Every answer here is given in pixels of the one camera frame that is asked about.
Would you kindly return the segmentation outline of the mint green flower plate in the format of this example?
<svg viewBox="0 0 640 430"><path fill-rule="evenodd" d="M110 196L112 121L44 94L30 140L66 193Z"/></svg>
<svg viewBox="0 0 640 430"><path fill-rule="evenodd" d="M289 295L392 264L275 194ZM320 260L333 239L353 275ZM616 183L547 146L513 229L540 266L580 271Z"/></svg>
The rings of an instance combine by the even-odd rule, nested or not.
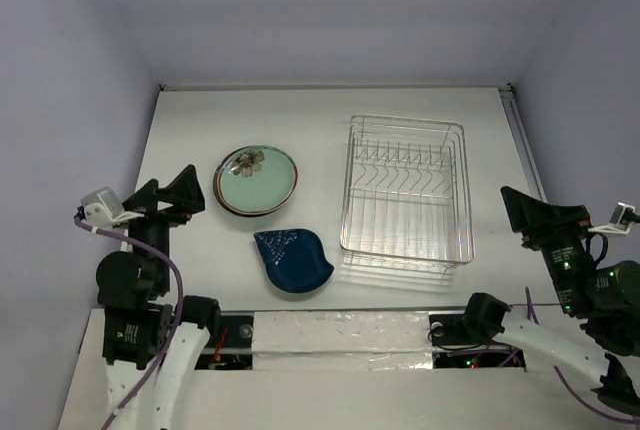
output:
<svg viewBox="0 0 640 430"><path fill-rule="evenodd" d="M241 147L226 156L213 177L214 196L231 213L261 216L284 204L291 167L283 150L269 145Z"/></svg>

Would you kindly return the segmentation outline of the dark blue leaf dish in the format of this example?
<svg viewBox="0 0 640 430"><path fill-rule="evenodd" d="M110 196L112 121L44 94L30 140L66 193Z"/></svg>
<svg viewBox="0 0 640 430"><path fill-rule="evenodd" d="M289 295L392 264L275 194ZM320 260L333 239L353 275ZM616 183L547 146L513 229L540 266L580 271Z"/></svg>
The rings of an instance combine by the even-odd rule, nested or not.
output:
<svg viewBox="0 0 640 430"><path fill-rule="evenodd" d="M313 292L334 272L319 236L311 230L269 230L256 232L253 237L267 278L281 291Z"/></svg>

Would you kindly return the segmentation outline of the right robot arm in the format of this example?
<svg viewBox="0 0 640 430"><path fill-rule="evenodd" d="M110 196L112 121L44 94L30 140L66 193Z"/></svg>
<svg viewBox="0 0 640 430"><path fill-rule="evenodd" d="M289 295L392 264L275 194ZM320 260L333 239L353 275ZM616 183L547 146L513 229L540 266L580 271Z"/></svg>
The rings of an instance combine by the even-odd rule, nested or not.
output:
<svg viewBox="0 0 640 430"><path fill-rule="evenodd" d="M497 339L570 365L595 382L592 391L602 404L638 416L639 395L621 360L639 354L639 264L603 266L607 244L598 256L591 253L594 238L626 235L638 224L635 207L618 203L608 223L594 225L583 205L552 205L509 186L500 193L522 247L542 255L563 315L578 321L595 345L586 348L519 317L487 293L471 295L460 318L462 334L475 343Z"/></svg>

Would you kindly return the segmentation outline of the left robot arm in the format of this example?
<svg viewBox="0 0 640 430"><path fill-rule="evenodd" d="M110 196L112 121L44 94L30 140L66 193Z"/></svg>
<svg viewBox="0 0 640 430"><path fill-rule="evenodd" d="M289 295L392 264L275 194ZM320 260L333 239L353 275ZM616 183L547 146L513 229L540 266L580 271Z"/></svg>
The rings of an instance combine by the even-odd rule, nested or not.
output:
<svg viewBox="0 0 640 430"><path fill-rule="evenodd" d="M193 165L168 185L149 180L125 201L104 188L83 204L91 233L125 244L96 269L104 311L106 429L172 429L187 380L221 333L217 300L188 295L170 231L205 208Z"/></svg>

